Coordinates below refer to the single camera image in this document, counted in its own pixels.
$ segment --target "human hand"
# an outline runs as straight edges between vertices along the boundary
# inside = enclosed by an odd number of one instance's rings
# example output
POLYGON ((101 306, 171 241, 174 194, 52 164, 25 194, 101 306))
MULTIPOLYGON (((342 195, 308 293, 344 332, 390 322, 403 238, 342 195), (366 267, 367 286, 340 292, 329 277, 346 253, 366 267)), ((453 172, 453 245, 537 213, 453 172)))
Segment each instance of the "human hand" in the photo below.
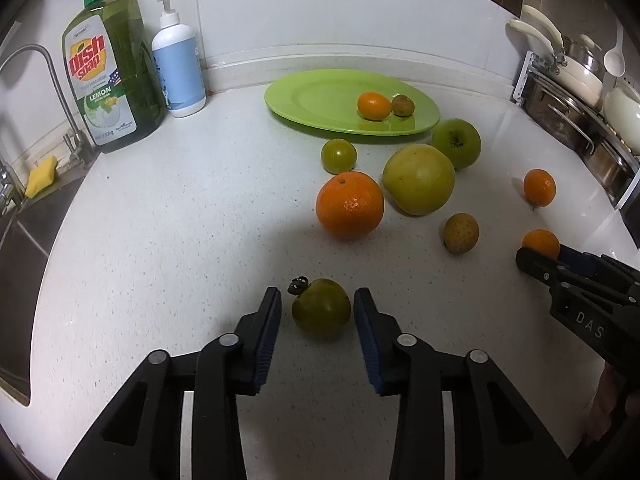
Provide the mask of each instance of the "human hand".
MULTIPOLYGON (((606 363, 598 382, 598 391, 587 420, 587 434, 593 440, 600 440, 611 427, 611 413, 616 407, 619 388, 613 379, 613 367, 606 363)), ((625 401, 625 411, 629 416, 640 415, 640 390, 630 394, 625 401)))

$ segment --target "metal screw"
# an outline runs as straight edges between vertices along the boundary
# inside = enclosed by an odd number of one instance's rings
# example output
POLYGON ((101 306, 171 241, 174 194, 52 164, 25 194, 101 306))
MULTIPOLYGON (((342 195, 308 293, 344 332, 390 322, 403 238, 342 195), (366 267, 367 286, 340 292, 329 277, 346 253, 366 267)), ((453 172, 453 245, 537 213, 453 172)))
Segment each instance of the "metal screw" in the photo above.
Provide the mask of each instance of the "metal screw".
POLYGON ((472 350, 469 354, 471 360, 475 363, 482 364, 489 360, 489 356, 484 350, 472 350))
POLYGON ((396 341, 398 341, 398 344, 401 344, 402 346, 413 346, 418 342, 415 335, 411 334, 400 334, 396 341))
POLYGON ((148 359, 151 364, 159 365, 166 359, 166 353, 162 350, 156 350, 155 352, 151 352, 151 354, 149 354, 148 359))
POLYGON ((238 341, 240 341, 240 338, 234 333, 223 334, 220 336, 220 339, 218 339, 218 342, 222 346, 233 346, 238 341))

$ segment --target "blue label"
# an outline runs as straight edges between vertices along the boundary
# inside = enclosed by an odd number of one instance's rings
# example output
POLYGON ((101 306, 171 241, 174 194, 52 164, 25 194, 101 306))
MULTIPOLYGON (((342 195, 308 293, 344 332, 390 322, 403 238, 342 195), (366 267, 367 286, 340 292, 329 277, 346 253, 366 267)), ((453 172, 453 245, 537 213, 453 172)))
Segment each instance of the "blue label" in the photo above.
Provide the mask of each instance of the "blue label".
POLYGON ((154 58, 169 110, 191 106, 204 97, 195 38, 159 48, 154 58))

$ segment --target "green apple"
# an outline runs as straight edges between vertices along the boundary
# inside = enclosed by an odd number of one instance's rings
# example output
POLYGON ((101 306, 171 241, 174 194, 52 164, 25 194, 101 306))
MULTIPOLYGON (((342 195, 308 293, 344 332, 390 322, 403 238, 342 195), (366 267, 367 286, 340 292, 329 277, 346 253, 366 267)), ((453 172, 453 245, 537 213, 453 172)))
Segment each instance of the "green apple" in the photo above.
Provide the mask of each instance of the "green apple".
POLYGON ((478 130, 462 119, 440 121, 431 133, 431 143, 457 170, 468 168, 480 156, 481 141, 478 130))
POLYGON ((456 183, 451 161, 433 146, 411 144, 386 162, 382 184, 398 207, 421 216, 447 203, 456 183))

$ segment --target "american flag on label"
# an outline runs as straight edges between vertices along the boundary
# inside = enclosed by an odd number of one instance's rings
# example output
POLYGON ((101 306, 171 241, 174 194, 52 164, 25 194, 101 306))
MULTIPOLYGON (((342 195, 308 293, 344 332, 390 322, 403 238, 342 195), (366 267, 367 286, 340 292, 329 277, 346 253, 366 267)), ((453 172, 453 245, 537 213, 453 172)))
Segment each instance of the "american flag on label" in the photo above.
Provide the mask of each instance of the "american flag on label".
POLYGON ((120 84, 120 71, 118 69, 111 72, 111 76, 109 77, 109 85, 116 86, 120 84))

